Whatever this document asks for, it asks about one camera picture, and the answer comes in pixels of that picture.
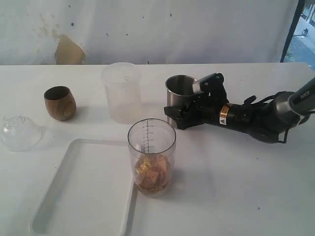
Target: table surface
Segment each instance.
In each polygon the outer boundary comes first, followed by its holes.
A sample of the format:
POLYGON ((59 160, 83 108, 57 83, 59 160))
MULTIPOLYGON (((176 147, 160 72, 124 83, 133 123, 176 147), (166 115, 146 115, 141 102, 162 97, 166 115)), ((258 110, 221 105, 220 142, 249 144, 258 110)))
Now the table surface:
MULTIPOLYGON (((102 65, 0 66, 0 117, 17 112, 45 129, 25 152, 0 145, 0 235, 25 236, 28 224, 71 141, 126 140, 130 125, 109 117, 102 65), (76 117, 59 122, 46 112, 46 89, 68 86, 76 117)), ((141 65, 145 118, 166 119, 165 80, 220 72, 228 99, 242 103, 295 91, 314 77, 303 63, 141 65)), ((138 193, 128 234, 312 235, 315 231, 315 119, 290 131, 286 145, 269 145, 210 125, 177 130, 174 183, 163 196, 138 193)))

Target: metal cup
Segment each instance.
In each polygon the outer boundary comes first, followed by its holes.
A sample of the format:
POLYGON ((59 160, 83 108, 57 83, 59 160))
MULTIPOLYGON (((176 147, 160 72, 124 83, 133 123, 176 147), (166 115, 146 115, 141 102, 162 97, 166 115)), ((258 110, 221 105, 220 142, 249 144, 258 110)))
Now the metal cup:
MULTIPOLYGON (((174 75, 165 82, 167 88, 167 106, 188 106, 198 96, 192 90, 192 84, 197 79, 188 75, 174 75)), ((167 122, 177 128, 176 122, 167 117, 167 122)))

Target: white tray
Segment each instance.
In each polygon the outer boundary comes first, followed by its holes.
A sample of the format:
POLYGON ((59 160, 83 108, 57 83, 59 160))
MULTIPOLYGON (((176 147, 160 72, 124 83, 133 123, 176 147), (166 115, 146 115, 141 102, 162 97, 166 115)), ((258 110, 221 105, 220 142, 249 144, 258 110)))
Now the white tray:
POLYGON ((126 142, 74 140, 30 231, 50 236, 123 236, 132 189, 126 142))

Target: wood grain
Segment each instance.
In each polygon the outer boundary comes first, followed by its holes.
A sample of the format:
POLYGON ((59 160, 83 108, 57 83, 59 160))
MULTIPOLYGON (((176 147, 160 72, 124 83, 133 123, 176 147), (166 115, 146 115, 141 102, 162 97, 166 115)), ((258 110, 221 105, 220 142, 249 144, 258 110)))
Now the wood grain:
POLYGON ((74 97, 67 87, 50 88, 45 92, 44 99, 49 115, 56 120, 67 120, 76 112, 74 97))

